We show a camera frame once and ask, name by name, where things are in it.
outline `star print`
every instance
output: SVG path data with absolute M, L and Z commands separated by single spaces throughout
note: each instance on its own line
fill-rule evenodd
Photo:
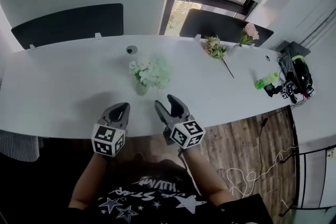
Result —
M 152 206 L 154 206 L 158 209 L 160 206 L 162 206 L 162 204 L 160 204 L 159 201 L 154 201 Z
M 126 209 L 117 207 L 117 210 L 119 211 L 120 214 L 116 218 L 123 218 L 124 220 L 127 221 L 127 223 L 131 222 L 131 217 L 138 215 L 138 213 L 131 210 L 131 205 Z
M 182 198 L 180 196 L 174 196 L 180 204 L 176 208 L 185 207 L 190 213 L 194 214 L 196 211 L 196 206 L 203 205 L 206 201 L 196 201 L 196 195 L 189 196 L 188 198 Z
M 107 208 L 109 209 L 109 214 L 110 214 L 114 206 L 123 205 L 123 204 L 118 203 L 118 200 L 119 199 L 111 200 L 110 198 L 107 198 L 107 202 L 104 202 L 99 207 L 107 206 Z

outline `glass vase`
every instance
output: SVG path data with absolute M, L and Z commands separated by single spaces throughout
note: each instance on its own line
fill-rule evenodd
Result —
M 136 82 L 135 84 L 135 92 L 139 95 L 139 96 L 144 96 L 147 92 L 148 92 L 148 87 L 142 85 L 140 82 Z
M 228 52 L 227 52 L 227 55 L 229 56 L 229 57 L 231 57 L 233 54 L 237 54 L 237 50 L 239 50 L 239 48 L 240 48 L 240 45 L 238 45 L 238 44 L 236 44 L 236 45 L 234 45 L 233 47 L 232 47 L 232 49 L 230 49 Z

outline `bottle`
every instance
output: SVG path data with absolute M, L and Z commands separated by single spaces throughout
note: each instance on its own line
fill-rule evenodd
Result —
M 279 77 L 279 73 L 271 73 L 267 77 L 257 80 L 254 86 L 257 90 L 263 89 L 265 86 L 275 82 Z

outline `forearm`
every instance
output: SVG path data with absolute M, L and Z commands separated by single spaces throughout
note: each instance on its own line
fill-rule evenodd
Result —
M 76 183 L 69 207 L 84 209 L 95 199 L 104 178 L 106 165 L 106 159 L 102 155 L 94 153 L 91 161 Z
M 236 200 L 226 189 L 223 179 L 196 147 L 185 150 L 183 156 L 204 197 L 207 197 L 216 206 Z

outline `cable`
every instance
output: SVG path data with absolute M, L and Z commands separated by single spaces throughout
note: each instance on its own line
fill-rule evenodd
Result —
M 252 171 L 252 172 L 248 173 L 248 175 L 246 176 L 246 179 L 245 179 L 245 177 L 244 177 L 244 172 L 243 172 L 242 170 L 240 170 L 240 169 L 238 169 L 238 168 L 229 168 L 229 169 L 226 171 L 226 178 L 227 178 L 227 180 L 229 180 L 229 182 L 230 182 L 231 185 L 232 185 L 232 187 L 231 187 L 231 189 L 230 189 L 229 191 L 231 191 L 231 193 L 232 193 L 232 195 L 233 195 L 233 190 L 236 189 L 237 191 L 239 191 L 239 192 L 242 194 L 242 198 L 244 198 L 244 196 L 249 196 L 249 195 L 253 192 L 253 190 L 254 190 L 255 182 L 256 182 L 261 176 L 266 175 L 266 174 L 267 174 L 267 173 L 268 173 L 274 166 L 276 166 L 278 157 L 279 157 L 279 159 L 280 159 L 281 161 L 283 160 L 284 157 L 283 157 L 283 155 L 282 155 L 281 152 L 286 153 L 290 148 L 296 148 L 296 147 L 298 147 L 298 146 L 290 146 L 290 147 L 289 147 L 288 149 L 286 149 L 285 151 L 280 150 L 279 153 L 277 154 L 276 158 L 275 158 L 274 164 L 273 164 L 270 168 L 268 168 L 267 172 L 265 172 L 265 173 L 263 173 L 263 174 L 260 174 L 260 176 L 258 176 L 258 177 L 256 177 L 256 176 L 257 176 L 257 175 L 256 175 L 256 172 L 255 172 L 255 171 Z M 237 170 L 237 171 L 240 171 L 240 172 L 242 173 L 242 175 L 243 175 L 243 180 L 244 180 L 244 182 L 245 182 L 245 191 L 244 191 L 244 192 L 240 191 L 237 187 L 235 187 L 234 184 L 233 184 L 233 182 L 229 179 L 229 177 L 228 177 L 228 172 L 229 172 L 230 170 Z M 248 177 L 249 177 L 251 174 L 254 174 L 254 178 L 253 178 L 253 179 L 248 179 Z M 251 190 L 248 194 L 246 194 L 246 192 L 247 192 L 247 182 L 253 182 L 252 190 Z
M 275 158 L 274 164 L 267 170 L 267 172 L 265 172 L 265 173 L 262 174 L 262 171 L 263 171 L 263 159 L 262 159 L 262 155 L 261 155 L 261 134 L 262 134 L 262 131 L 263 131 L 263 129 L 264 129 L 264 127 L 265 127 L 265 125 L 266 125 L 268 119 L 269 119 L 270 117 L 272 117 L 272 116 L 274 116 L 274 115 L 276 115 L 276 114 L 282 112 L 283 110 L 284 110 L 284 109 L 279 110 L 279 111 L 277 111 L 276 113 L 273 113 L 272 115 L 270 115 L 270 116 L 264 118 L 264 120 L 262 121 L 261 129 L 260 129 L 260 133 L 259 133 L 259 145 L 258 145 L 258 147 L 259 147 L 259 156 L 260 156 L 260 164 L 261 164 L 260 172 L 259 172 L 260 175 L 259 175 L 258 177 L 256 177 L 256 176 L 257 176 L 257 175 L 256 175 L 256 172 L 255 172 L 255 171 L 252 171 L 252 172 L 248 173 L 248 175 L 247 175 L 246 178 L 245 178 L 245 176 L 244 176 L 244 172 L 243 172 L 242 170 L 238 169 L 238 168 L 229 168 L 229 169 L 226 171 L 226 178 L 227 178 L 227 180 L 229 180 L 229 182 L 231 183 L 231 186 L 232 186 L 232 187 L 230 188 L 230 190 L 229 190 L 229 191 L 231 191 L 231 194 L 232 194 L 232 195 L 233 195 L 234 189 L 237 189 L 237 190 L 242 194 L 242 198 L 244 198 L 245 196 L 249 196 L 249 195 L 253 194 L 256 181 L 257 181 L 261 176 L 266 175 L 266 174 L 267 174 L 267 173 L 268 173 L 274 166 L 276 166 L 276 164 L 277 164 L 277 158 L 278 158 L 278 157 L 279 157 L 280 161 L 283 160 L 284 157 L 283 157 L 283 155 L 282 155 L 281 152 L 286 153 L 290 148 L 293 148 L 293 149 L 294 149 L 294 148 L 298 147 L 298 146 L 294 146 L 294 147 L 293 147 L 293 146 L 290 146 L 290 147 L 287 148 L 285 151 L 280 150 L 279 153 L 277 154 L 276 158 Z M 237 170 L 237 171 L 240 171 L 240 172 L 242 173 L 243 180 L 244 180 L 244 183 L 245 183 L 245 191 L 244 191 L 244 192 L 240 191 L 240 190 L 233 184 L 233 182 L 229 179 L 229 177 L 228 177 L 228 172 L 229 172 L 230 170 Z M 250 176 L 251 174 L 254 174 L 254 178 L 252 178 L 252 179 L 248 179 L 249 176 Z M 246 194 L 246 192 L 247 192 L 247 183 L 248 183 L 248 182 L 253 182 L 253 186 L 252 186 L 252 190 L 251 190 L 248 194 Z

